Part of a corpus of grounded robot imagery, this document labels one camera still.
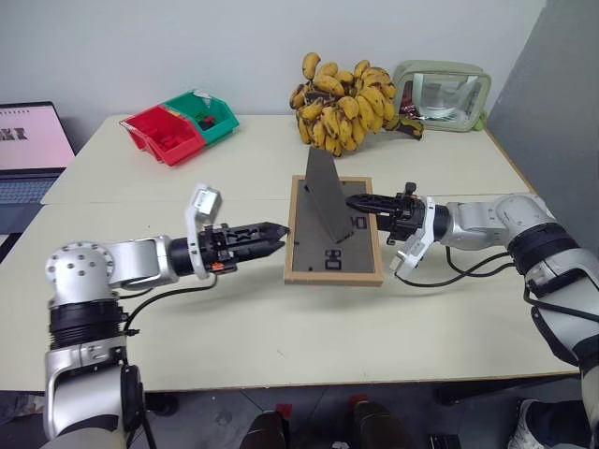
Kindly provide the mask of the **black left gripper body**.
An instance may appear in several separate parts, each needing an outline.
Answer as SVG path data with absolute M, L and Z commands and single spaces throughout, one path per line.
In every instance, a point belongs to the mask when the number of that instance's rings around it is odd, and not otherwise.
M 198 234 L 204 268 L 211 274 L 225 275 L 237 270 L 238 258 L 232 246 L 238 242 L 239 229 L 222 224 L 205 225 Z

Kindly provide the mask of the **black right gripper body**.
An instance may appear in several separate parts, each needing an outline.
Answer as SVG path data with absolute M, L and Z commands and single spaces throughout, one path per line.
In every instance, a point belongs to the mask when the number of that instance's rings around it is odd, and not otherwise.
M 387 245 L 407 241 L 425 221 L 426 205 L 416 196 L 416 183 L 407 182 L 394 196 L 377 196 L 377 229 L 387 233 Z

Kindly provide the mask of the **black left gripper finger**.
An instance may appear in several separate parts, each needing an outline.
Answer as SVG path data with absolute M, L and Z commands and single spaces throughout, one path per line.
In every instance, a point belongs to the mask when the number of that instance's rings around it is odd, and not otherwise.
M 233 254 L 237 261 L 251 261 L 268 257 L 284 246 L 285 243 L 281 240 L 245 240 L 233 246 Z
M 233 241 L 277 241 L 285 237 L 289 228 L 282 224 L 262 222 L 245 224 L 229 229 L 229 237 Z

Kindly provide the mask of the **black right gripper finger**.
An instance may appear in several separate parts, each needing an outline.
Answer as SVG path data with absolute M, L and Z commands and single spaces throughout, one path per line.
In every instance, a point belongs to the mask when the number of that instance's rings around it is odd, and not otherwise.
M 362 213 L 373 214 L 377 217 L 391 218 L 395 215 L 395 210 L 387 206 L 380 205 L 350 205 L 350 208 Z
M 395 207 L 396 197 L 356 194 L 348 196 L 345 203 L 349 207 Z

